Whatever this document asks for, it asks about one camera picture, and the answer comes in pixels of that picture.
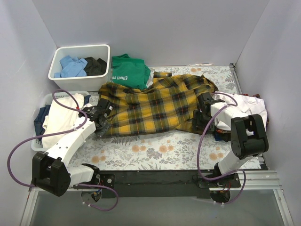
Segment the yellow plaid long sleeve shirt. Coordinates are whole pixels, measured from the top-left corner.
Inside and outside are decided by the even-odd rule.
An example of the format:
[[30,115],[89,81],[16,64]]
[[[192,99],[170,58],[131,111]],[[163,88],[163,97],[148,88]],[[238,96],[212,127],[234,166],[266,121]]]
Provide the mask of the yellow plaid long sleeve shirt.
[[155,72],[153,84],[144,90],[113,82],[102,85],[99,98],[113,104],[107,136],[140,136],[181,130],[192,132],[193,112],[198,96],[214,93],[218,87],[205,76]]

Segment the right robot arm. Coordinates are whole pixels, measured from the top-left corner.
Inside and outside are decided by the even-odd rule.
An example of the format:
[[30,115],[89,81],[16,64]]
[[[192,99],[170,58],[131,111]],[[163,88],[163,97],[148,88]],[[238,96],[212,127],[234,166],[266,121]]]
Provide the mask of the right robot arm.
[[[207,181],[213,181],[218,187],[226,186],[231,174],[240,171],[248,160],[268,151],[269,143],[263,119],[259,114],[242,114],[238,111],[237,100],[222,92],[203,93],[198,96],[200,109],[194,112],[193,129],[198,123],[204,123],[204,130],[197,148],[198,175]],[[200,151],[204,137],[214,120],[218,119],[230,127],[231,152],[217,163],[213,177],[205,177],[200,168]]]

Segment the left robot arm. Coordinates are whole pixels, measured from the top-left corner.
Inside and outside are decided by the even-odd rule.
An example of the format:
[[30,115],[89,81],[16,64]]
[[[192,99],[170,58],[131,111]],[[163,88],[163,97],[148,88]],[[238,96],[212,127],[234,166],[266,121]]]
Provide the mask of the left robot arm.
[[88,136],[103,136],[111,127],[107,118],[113,110],[109,100],[101,98],[96,106],[84,107],[73,125],[72,132],[65,134],[45,153],[34,155],[32,160],[32,184],[56,196],[62,196],[69,187],[86,184],[96,188],[100,184],[100,170],[83,163],[70,167],[69,162]]

